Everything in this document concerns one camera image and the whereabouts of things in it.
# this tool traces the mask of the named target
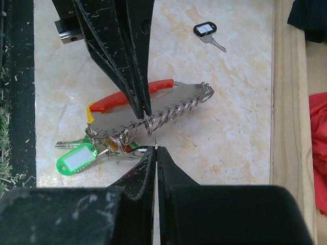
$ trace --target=dark blue fabric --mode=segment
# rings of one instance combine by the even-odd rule
[[[304,30],[306,40],[327,41],[327,0],[295,0],[288,24]]]

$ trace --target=red fabric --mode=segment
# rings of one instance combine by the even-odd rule
[[[327,216],[327,93],[309,97],[316,207]]]

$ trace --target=wooden edge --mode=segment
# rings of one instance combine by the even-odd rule
[[[274,1],[270,183],[291,192],[317,243],[306,43],[287,24],[292,2]]]

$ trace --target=key tag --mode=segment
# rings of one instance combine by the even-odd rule
[[[217,30],[216,24],[214,24],[210,21],[202,23],[202,24],[197,24],[193,28],[194,34],[199,37],[204,37],[205,35],[212,34],[212,33],[216,32],[216,30]]]
[[[97,155],[98,150],[93,144],[83,143],[58,159],[57,170],[66,176],[76,174],[95,161]]]

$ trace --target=red handle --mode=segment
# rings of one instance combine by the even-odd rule
[[[174,86],[173,79],[159,80],[149,83],[149,91],[150,93],[155,93],[160,89],[172,88],[173,86]],[[106,113],[107,110],[109,110],[114,106],[120,106],[127,103],[128,103],[127,98],[125,97],[123,92],[120,91],[95,102],[93,105],[90,106],[90,111],[91,112],[99,111],[102,113]]]

